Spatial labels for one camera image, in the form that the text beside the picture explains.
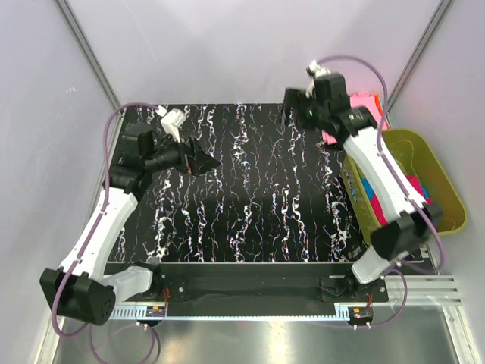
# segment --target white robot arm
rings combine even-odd
[[[365,107],[350,106],[344,77],[331,73],[316,61],[310,63],[307,73],[311,77],[307,89],[286,89],[281,124],[288,125],[294,111],[297,127],[324,130],[335,137],[369,180],[389,221],[388,225],[373,232],[371,246],[352,265],[355,285],[366,285],[429,238],[430,229],[416,211],[416,206],[434,226],[440,222],[443,212],[436,203],[428,205],[412,187],[384,141],[382,153],[379,151],[377,122]],[[399,182],[407,189],[407,196],[384,163],[382,154],[390,161]]]
[[[62,261],[59,269],[47,268],[40,284],[51,309],[58,302],[55,314],[95,325],[104,324],[115,305],[138,293],[157,293],[163,289],[160,267],[139,263],[115,275],[104,277],[106,263],[121,229],[135,211],[143,194],[152,183],[152,173],[176,168],[181,173],[199,176],[220,165],[205,154],[194,139],[184,143],[178,133],[185,115],[162,110],[161,126],[167,132],[155,147],[155,132],[147,124],[130,125],[121,134],[122,158],[109,171],[108,204],[102,210],[106,190],[100,193],[98,205],[76,246]],[[94,233],[95,221],[99,218]],[[78,255],[89,238],[81,258]],[[62,280],[67,279],[63,290]]]

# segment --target pink cloth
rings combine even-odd
[[[424,196],[424,192],[421,189],[421,184],[419,183],[419,179],[415,176],[406,176],[408,178],[409,183],[419,192],[420,195],[422,195],[426,199],[426,203],[430,205],[433,201],[429,197]],[[384,213],[382,212],[382,207],[380,207],[379,200],[377,199],[377,195],[374,194],[374,196],[371,199],[371,206],[372,209],[374,210],[374,214],[376,215],[377,220],[379,221],[379,224],[382,226],[387,225],[387,220],[384,218]]]
[[[371,95],[370,93],[355,93],[350,96],[350,106],[356,108],[357,106],[365,106],[369,109],[374,119],[376,119],[377,123],[379,123],[380,118],[382,117],[383,111],[380,107],[380,101],[378,95]],[[389,124],[386,121],[384,125],[384,130],[389,129]],[[328,145],[335,144],[336,140],[333,136],[328,135],[325,132],[322,132],[322,137],[324,138],[324,142]]]

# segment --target tabletop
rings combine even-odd
[[[365,251],[339,176],[345,153],[321,133],[280,127],[279,104],[165,107],[186,113],[182,137],[222,166],[197,178],[156,174],[110,261],[341,262]],[[122,129],[146,122],[163,133],[160,119],[129,108]]]

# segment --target gray floor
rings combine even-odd
[[[389,317],[376,309],[375,321]],[[109,363],[135,363],[146,355],[151,338],[131,328],[109,339],[128,322],[93,328],[99,354]],[[73,330],[79,324],[69,324]],[[354,332],[346,324],[316,322],[162,322],[156,331],[161,355],[148,363],[457,363],[443,314],[438,308],[406,307],[384,328]],[[87,333],[61,340],[54,363],[97,363]]]

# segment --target yellow basket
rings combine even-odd
[[[443,209],[443,219],[438,227],[440,236],[463,230],[468,222],[463,202],[423,137],[407,129],[390,129],[383,132],[383,138],[404,174],[418,177],[427,188],[430,198]],[[349,156],[343,161],[340,176],[349,194],[364,241],[370,245],[371,233],[381,225],[361,182],[360,177],[365,176]]]

